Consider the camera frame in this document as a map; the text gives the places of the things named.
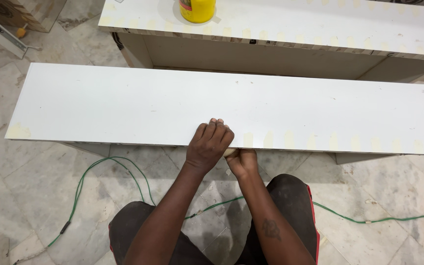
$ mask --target hand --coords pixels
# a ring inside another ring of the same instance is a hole
[[[238,180],[260,175],[258,173],[258,158],[255,150],[237,149],[225,159],[233,175]]]
[[[205,176],[219,161],[235,135],[222,119],[202,123],[192,137],[185,155],[185,166]]]

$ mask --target person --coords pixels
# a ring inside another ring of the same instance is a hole
[[[181,232],[181,226],[199,184],[233,138],[222,119],[199,125],[178,177],[158,206],[136,201],[116,214],[109,224],[109,238],[117,265],[213,264]],[[319,235],[308,186],[281,174],[266,187],[254,150],[237,149],[226,160],[252,216],[236,264],[316,264]]]

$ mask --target white laminated board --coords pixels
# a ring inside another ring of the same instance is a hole
[[[366,0],[217,0],[186,21],[179,0],[106,0],[98,24],[123,33],[424,59],[424,6]]]
[[[424,154],[424,84],[32,63],[6,139]]]

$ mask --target tattoo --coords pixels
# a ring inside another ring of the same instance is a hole
[[[281,241],[281,237],[279,236],[280,230],[276,221],[264,219],[262,230],[264,230],[264,235],[267,237],[277,238]]]

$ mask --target forearm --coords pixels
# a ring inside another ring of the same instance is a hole
[[[124,265],[168,264],[187,209],[203,175],[185,164],[164,198],[133,239]]]
[[[256,173],[238,183],[250,208],[256,233],[270,265],[315,264],[292,226],[279,212],[261,177]]]

